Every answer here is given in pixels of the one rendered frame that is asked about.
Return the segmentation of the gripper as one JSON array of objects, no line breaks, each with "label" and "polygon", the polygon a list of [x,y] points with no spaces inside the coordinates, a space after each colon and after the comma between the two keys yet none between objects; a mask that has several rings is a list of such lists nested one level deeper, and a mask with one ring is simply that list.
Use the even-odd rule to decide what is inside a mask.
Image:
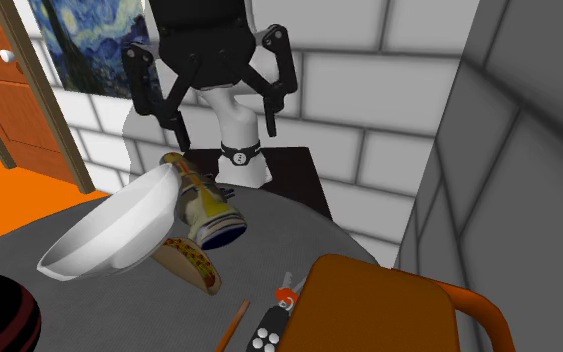
[{"label": "gripper", "polygon": [[[195,89],[235,85],[240,78],[263,98],[266,128],[277,136],[275,115],[285,96],[295,93],[298,81],[287,29],[268,27],[263,47],[276,59],[278,79],[266,81],[249,64],[255,39],[248,26],[244,0],[155,0],[155,22],[160,36],[159,56],[178,77],[166,99],[153,101],[149,68],[155,60],[149,46],[133,42],[121,50],[135,111],[153,115],[161,128],[173,131],[179,149],[188,151],[189,134],[179,107],[190,86]],[[234,74],[221,60],[225,53],[237,64]]]}]

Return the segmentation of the taco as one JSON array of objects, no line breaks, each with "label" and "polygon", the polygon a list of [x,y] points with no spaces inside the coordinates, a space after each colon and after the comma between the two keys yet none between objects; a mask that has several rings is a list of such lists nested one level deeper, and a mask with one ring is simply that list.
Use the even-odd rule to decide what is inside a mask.
[{"label": "taco", "polygon": [[168,238],[152,258],[208,295],[215,295],[220,290],[222,281],[218,271],[205,252],[188,238]]}]

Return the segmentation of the white bowl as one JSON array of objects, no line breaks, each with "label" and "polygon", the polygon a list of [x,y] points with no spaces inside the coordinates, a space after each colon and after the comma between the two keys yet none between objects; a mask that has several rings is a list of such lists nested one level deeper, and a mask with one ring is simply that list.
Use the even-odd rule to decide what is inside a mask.
[{"label": "white bowl", "polygon": [[168,237],[181,179],[163,164],[114,193],[73,225],[37,264],[59,281],[102,277],[140,264]]}]

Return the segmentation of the orange chair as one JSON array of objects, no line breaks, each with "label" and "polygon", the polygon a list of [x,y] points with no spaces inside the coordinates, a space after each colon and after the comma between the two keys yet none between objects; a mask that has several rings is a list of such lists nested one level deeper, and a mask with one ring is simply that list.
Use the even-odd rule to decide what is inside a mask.
[{"label": "orange chair", "polygon": [[501,311],[451,284],[337,254],[312,265],[278,352],[461,352],[456,311],[516,352]]}]

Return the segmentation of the black key fob with keys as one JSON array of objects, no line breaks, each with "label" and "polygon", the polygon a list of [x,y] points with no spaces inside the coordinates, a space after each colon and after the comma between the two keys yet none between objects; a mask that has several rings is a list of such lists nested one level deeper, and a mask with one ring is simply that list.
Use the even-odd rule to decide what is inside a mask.
[{"label": "black key fob with keys", "polygon": [[305,281],[306,279],[303,278],[292,287],[292,273],[285,273],[281,287],[275,290],[276,303],[263,315],[245,352],[277,352],[280,339]]}]

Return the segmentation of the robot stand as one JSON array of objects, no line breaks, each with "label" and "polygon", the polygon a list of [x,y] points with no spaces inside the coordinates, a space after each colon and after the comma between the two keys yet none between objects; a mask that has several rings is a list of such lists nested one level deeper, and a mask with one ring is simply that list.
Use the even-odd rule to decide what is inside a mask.
[{"label": "robot stand", "polygon": [[[265,222],[303,223],[331,220],[313,158],[306,147],[264,148],[246,166],[235,166],[218,149],[191,150],[185,157],[200,167],[222,188],[233,188],[231,203],[244,212],[247,221],[261,227]],[[265,176],[259,187],[240,182],[244,172],[264,163]]]}]

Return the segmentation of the blue starry night wall picture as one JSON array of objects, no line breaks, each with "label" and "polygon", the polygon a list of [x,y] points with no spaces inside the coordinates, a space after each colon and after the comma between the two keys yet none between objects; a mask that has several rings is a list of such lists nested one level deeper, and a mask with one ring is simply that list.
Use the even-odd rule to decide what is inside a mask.
[{"label": "blue starry night wall picture", "polygon": [[28,0],[67,91],[129,99],[121,51],[150,38],[141,0]]}]

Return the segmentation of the orange wooden door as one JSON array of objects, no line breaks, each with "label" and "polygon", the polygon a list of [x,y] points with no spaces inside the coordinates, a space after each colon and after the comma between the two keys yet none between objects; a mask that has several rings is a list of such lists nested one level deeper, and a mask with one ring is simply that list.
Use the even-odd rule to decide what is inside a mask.
[{"label": "orange wooden door", "polygon": [[0,0],[0,161],[95,190],[13,0]]}]

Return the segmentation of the orange pencil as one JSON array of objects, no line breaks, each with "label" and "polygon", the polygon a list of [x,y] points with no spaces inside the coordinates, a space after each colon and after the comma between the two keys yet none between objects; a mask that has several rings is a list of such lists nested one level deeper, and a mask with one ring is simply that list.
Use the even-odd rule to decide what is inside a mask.
[{"label": "orange pencil", "polygon": [[244,299],[241,303],[240,307],[238,308],[237,312],[233,316],[229,326],[227,327],[226,331],[224,332],[221,340],[217,344],[214,352],[224,352],[226,347],[228,346],[231,338],[233,337],[237,327],[239,326],[242,318],[244,317],[246,311],[248,310],[250,305],[250,301],[248,299]]}]

